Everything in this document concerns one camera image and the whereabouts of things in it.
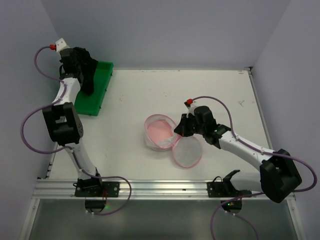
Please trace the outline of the white mesh laundry bag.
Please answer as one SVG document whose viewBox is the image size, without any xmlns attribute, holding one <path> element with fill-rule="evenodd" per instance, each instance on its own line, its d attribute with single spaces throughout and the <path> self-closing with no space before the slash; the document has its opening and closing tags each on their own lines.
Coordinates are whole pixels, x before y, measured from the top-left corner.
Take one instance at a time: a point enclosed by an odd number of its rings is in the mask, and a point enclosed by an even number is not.
<svg viewBox="0 0 320 240">
<path fill-rule="evenodd" d="M 147 134 L 148 126 L 157 120 L 167 121 L 172 128 L 173 137 L 160 142 L 154 142 Z M 144 140 L 147 147 L 157 152 L 171 150 L 172 159 L 181 168 L 195 167 L 202 158 L 203 150 L 200 141 L 193 137 L 182 137 L 174 133 L 177 124 L 170 117 L 163 114 L 150 115 L 144 122 Z"/>
</svg>

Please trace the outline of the pink bra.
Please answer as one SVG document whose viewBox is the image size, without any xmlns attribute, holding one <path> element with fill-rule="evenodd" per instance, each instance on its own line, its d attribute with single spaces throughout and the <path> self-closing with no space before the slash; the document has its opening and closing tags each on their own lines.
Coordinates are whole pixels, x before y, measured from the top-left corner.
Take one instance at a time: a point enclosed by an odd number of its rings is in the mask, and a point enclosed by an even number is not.
<svg viewBox="0 0 320 240">
<path fill-rule="evenodd" d="M 152 122 L 147 127 L 147 135 L 150 139 L 157 143 L 173 137 L 171 125 L 163 119 Z"/>
</svg>

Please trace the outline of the black bra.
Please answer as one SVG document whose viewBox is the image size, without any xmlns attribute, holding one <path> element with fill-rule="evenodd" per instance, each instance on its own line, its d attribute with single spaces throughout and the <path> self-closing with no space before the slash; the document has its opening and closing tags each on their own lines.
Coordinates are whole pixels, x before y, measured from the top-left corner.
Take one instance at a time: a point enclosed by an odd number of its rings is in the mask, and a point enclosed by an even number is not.
<svg viewBox="0 0 320 240">
<path fill-rule="evenodd" d="M 93 59 L 85 48 L 74 47 L 73 51 L 79 59 L 80 68 L 83 75 L 83 81 L 80 90 L 87 96 L 91 96 L 94 93 L 94 75 L 98 61 Z"/>
</svg>

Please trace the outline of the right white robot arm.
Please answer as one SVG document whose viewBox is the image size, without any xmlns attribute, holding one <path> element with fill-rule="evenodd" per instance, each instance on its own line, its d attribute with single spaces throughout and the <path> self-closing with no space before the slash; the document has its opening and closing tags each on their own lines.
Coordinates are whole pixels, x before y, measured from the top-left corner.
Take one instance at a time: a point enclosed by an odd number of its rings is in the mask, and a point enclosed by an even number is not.
<svg viewBox="0 0 320 240">
<path fill-rule="evenodd" d="M 229 190 L 262 192 L 273 202 L 280 203 L 302 183 L 286 150 L 274 151 L 241 140 L 230 127 L 217 123 L 207 106 L 194 107 L 182 114 L 174 132 L 181 137 L 201 135 L 209 145 L 236 155 L 257 170 L 250 174 L 234 170 L 226 175 L 223 183 Z"/>
</svg>

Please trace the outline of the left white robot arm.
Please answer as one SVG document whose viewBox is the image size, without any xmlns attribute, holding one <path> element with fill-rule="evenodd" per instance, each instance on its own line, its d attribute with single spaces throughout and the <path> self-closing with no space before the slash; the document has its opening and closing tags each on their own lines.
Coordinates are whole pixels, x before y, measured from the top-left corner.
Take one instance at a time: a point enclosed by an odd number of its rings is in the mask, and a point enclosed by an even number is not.
<svg viewBox="0 0 320 240">
<path fill-rule="evenodd" d="M 84 128 L 74 105 L 79 92 L 87 96 L 94 93 L 98 62 L 81 47 L 65 48 L 59 54 L 62 82 L 53 105 L 44 108 L 42 114 L 51 140 L 63 147 L 77 170 L 76 188 L 100 188 L 102 180 L 83 144 Z"/>
</svg>

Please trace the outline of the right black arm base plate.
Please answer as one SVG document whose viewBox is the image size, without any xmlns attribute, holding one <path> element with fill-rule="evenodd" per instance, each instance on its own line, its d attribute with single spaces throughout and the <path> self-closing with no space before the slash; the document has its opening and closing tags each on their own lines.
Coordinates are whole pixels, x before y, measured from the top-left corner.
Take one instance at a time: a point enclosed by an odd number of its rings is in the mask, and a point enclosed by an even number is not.
<svg viewBox="0 0 320 240">
<path fill-rule="evenodd" d="M 212 181 L 206 183 L 206 190 L 209 198 L 234 198 L 243 195 L 250 195 L 249 190 L 236 190 L 231 184 L 231 177 L 215 177 Z"/>
</svg>

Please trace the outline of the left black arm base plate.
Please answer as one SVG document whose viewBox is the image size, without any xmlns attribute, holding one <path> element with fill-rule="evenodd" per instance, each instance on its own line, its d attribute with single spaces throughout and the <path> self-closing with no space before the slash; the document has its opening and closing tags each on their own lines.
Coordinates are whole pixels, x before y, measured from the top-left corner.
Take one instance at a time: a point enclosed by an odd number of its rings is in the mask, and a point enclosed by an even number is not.
<svg viewBox="0 0 320 240">
<path fill-rule="evenodd" d="M 84 198 L 117 198 L 119 196 L 120 183 L 116 181 L 102 181 L 98 178 L 78 179 L 73 183 L 74 195 Z"/>
</svg>

